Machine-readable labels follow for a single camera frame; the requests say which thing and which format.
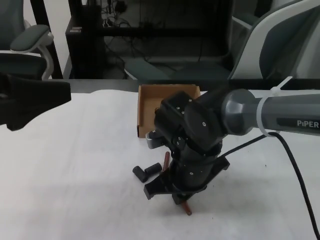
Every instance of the open cardboard box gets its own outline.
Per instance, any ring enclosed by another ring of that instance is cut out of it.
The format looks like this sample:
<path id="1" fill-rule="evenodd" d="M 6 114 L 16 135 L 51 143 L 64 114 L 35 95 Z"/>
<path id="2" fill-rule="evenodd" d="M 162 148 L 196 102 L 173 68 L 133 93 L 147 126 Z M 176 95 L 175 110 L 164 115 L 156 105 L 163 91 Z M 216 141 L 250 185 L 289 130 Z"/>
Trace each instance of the open cardboard box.
<path id="1" fill-rule="evenodd" d="M 146 134 L 155 129 L 155 110 L 160 107 L 161 101 L 184 91 L 193 99 L 199 97 L 200 88 L 196 85 L 182 84 L 153 84 L 139 86 L 137 134 L 145 138 Z"/>

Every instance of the white table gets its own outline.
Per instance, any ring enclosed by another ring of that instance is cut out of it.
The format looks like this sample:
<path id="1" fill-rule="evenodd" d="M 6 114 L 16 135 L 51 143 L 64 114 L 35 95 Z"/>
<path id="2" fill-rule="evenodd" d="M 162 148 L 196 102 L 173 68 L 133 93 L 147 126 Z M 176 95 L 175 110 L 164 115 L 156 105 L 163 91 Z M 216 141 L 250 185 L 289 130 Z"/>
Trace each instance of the white table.
<path id="1" fill-rule="evenodd" d="M 188 202 L 147 200 L 132 173 L 163 163 L 165 147 L 137 138 L 138 94 L 74 94 L 24 129 L 0 127 L 2 240 L 315 239 L 303 195 L 280 142 L 264 139 Z M 223 152 L 260 135 L 227 136 Z M 320 222 L 320 137 L 282 133 Z"/>

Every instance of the office chair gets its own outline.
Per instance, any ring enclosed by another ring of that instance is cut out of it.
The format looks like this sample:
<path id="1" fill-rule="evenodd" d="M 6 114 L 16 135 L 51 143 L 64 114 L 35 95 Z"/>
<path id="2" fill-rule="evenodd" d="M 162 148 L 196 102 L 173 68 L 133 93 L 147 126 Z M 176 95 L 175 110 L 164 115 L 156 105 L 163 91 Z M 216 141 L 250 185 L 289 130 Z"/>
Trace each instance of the office chair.
<path id="1" fill-rule="evenodd" d="M 219 62 L 191 63 L 168 76 L 146 61 L 133 59 L 125 64 L 125 71 L 144 84 L 160 83 L 157 80 L 188 84 L 193 80 L 270 78 L 277 74 L 274 63 L 290 41 L 295 36 L 301 38 L 296 43 L 299 46 L 304 41 L 305 36 L 297 33 L 310 29 L 309 19 L 319 14 L 319 6 L 319 0 L 296 0 L 269 11 L 241 32 L 229 54 Z"/>
<path id="2" fill-rule="evenodd" d="M 54 36 L 46 25 L 30 26 L 23 11 L 23 0 L 0 0 L 0 72 L 26 79 L 48 79 L 54 63 L 46 46 Z"/>

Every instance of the robotic arm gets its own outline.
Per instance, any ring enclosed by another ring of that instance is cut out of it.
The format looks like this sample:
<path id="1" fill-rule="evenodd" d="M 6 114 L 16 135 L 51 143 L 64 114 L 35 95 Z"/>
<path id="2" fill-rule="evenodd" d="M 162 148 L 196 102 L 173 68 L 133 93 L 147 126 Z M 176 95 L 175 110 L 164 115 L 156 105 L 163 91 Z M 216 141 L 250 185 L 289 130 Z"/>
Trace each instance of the robotic arm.
<path id="1" fill-rule="evenodd" d="M 40 114 L 71 100 L 67 82 L 38 81 L 0 73 L 0 125 L 22 129 Z"/>
<path id="2" fill-rule="evenodd" d="M 155 111 L 155 131 L 146 136 L 149 148 L 171 150 L 169 168 L 144 186 L 148 199 L 172 194 L 174 202 L 185 203 L 192 195 L 229 167 L 219 157 L 223 138 L 242 136 L 257 128 L 261 98 L 245 89 L 221 88 L 197 99 L 179 92 L 161 102 Z M 261 111 L 266 129 L 301 134 L 320 133 L 320 95 L 270 97 Z"/>

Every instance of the black cylinder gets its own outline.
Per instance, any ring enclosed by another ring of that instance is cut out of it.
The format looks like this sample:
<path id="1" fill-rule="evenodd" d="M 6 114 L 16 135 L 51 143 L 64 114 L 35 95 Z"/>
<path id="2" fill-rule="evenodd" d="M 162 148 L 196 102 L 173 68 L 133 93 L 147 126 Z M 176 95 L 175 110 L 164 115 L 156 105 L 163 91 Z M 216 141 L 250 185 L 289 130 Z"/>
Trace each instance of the black cylinder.
<path id="1" fill-rule="evenodd" d="M 156 164 L 153 164 L 150 167 L 147 167 L 144 172 L 148 177 L 151 177 L 152 175 L 158 174 L 162 171 L 162 166 L 159 162 Z"/>
<path id="2" fill-rule="evenodd" d="M 141 167 L 135 166 L 132 172 L 142 183 L 145 183 L 148 180 L 147 174 L 141 169 Z"/>

